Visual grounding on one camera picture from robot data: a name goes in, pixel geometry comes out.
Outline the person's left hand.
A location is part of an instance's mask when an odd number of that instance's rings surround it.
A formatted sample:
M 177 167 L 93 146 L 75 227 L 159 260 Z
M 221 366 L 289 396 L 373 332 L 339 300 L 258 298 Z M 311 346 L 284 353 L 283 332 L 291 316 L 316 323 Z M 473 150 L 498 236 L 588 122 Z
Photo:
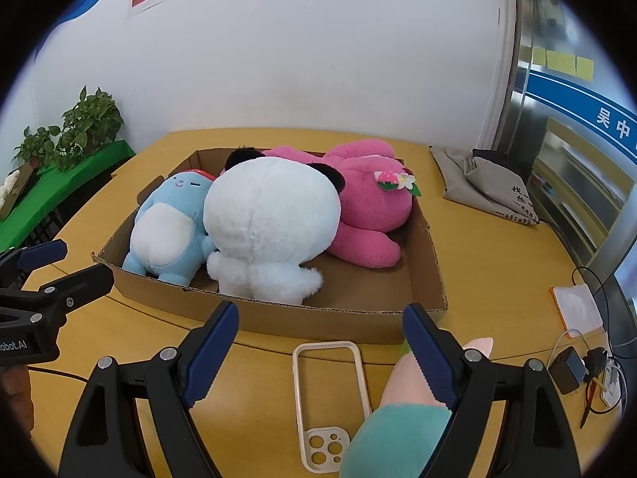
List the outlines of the person's left hand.
M 35 426 L 35 409 L 31 398 L 31 382 L 26 366 L 1 370 L 1 387 L 21 428 L 28 437 Z

